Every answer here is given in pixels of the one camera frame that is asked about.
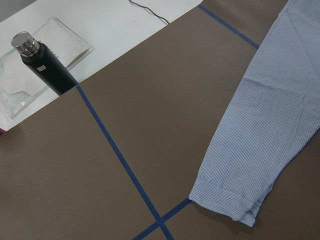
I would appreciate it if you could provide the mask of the clear plastic document sleeve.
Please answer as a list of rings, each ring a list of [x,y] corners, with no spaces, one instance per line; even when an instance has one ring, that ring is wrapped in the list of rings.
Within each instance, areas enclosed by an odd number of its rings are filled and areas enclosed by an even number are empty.
[[[11,43],[0,58],[0,112],[7,120],[47,89],[61,96],[78,85],[70,70],[94,50],[56,17],[34,34],[18,33]]]

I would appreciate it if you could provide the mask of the light blue striped shirt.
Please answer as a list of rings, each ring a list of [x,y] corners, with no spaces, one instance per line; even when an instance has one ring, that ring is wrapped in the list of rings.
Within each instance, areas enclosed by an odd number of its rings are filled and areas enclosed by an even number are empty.
[[[243,75],[189,199],[252,227],[286,165],[320,128],[320,3],[290,0]]]

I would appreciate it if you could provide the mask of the black water bottle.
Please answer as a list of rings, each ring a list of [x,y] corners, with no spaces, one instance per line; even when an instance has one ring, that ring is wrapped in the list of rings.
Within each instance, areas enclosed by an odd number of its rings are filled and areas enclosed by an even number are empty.
[[[28,32],[16,34],[11,45],[20,54],[22,62],[58,96],[78,85],[77,80],[52,51]]]

